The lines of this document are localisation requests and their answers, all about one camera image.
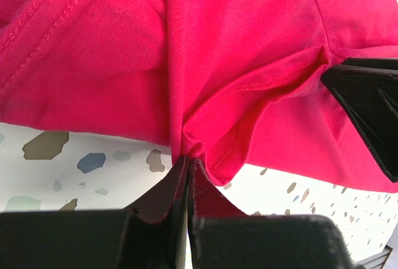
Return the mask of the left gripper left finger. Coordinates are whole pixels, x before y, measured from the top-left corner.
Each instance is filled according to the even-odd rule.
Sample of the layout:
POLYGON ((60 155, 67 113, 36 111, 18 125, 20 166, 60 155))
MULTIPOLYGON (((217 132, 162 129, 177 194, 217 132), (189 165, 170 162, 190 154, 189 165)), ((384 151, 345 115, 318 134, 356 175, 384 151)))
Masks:
POLYGON ((183 268, 187 173, 167 175, 122 209, 4 212, 2 268, 183 268))

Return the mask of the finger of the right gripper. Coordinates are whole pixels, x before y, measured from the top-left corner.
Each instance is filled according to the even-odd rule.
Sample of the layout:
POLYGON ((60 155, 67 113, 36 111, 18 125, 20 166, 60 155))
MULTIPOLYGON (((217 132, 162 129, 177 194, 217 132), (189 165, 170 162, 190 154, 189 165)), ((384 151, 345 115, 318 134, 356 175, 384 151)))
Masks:
POLYGON ((397 182, 397 59, 348 58, 321 82, 338 101, 383 174, 397 182))

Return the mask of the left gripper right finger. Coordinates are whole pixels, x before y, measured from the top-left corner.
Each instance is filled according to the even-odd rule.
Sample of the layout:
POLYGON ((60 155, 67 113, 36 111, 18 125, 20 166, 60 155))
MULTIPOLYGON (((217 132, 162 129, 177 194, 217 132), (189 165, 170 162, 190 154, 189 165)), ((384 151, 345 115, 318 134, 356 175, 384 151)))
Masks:
POLYGON ((190 164, 188 234, 194 268, 352 268, 325 216, 249 216, 218 191, 201 160, 190 164))

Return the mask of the pink t shirt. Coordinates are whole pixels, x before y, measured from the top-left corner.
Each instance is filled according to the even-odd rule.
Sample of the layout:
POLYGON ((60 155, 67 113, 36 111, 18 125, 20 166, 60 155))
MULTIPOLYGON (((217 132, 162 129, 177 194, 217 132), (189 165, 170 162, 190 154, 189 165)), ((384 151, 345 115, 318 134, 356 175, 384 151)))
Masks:
POLYGON ((397 56, 397 0, 1 0, 1 121, 395 193, 321 75, 397 56))

